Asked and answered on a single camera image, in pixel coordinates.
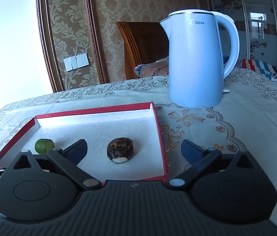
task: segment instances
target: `kettle spout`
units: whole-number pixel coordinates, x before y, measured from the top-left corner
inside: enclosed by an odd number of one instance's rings
[[[165,30],[168,40],[169,40],[169,35],[170,35],[170,29],[171,29],[171,17],[168,17],[166,19],[163,19],[160,21],[160,25],[163,27]]]

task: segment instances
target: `lace tablecloth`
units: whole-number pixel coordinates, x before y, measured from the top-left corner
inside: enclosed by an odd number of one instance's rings
[[[172,103],[168,76],[74,89],[12,103],[0,110],[0,150],[38,114],[153,101],[162,126],[170,177],[189,167],[181,156],[183,139],[233,154],[249,150],[277,189],[277,83],[235,68],[225,80],[229,93],[208,109]],[[277,205],[271,216],[277,225]]]

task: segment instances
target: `white wall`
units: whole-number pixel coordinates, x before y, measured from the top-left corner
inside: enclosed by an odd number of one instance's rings
[[[0,109],[50,93],[35,0],[0,0]]]

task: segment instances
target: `white light switch panel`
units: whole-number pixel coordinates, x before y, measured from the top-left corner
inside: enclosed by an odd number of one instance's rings
[[[71,64],[71,59],[69,57],[64,59],[64,65],[65,65],[65,70],[68,72],[70,70],[73,70],[72,64]]]
[[[88,61],[86,53],[82,53],[80,55],[77,55],[76,56],[76,61],[78,63],[78,68],[89,65],[89,61]]]
[[[70,59],[71,59],[71,64],[72,64],[73,69],[77,69],[78,63],[76,61],[76,56],[72,56],[72,57],[70,57]]]
[[[65,70],[68,72],[83,66],[89,65],[89,61],[86,53],[82,53],[77,56],[71,56],[64,59]]]

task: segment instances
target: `sliding wardrobe door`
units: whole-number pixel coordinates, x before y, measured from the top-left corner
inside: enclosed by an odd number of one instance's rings
[[[242,0],[211,0],[214,11],[230,16],[234,21],[239,34],[240,49],[239,58],[247,58],[247,33],[245,26],[245,14]],[[229,56],[230,39],[226,29],[219,25],[219,33],[223,55]]]
[[[249,33],[250,59],[277,65],[277,36],[272,0],[244,0]]]

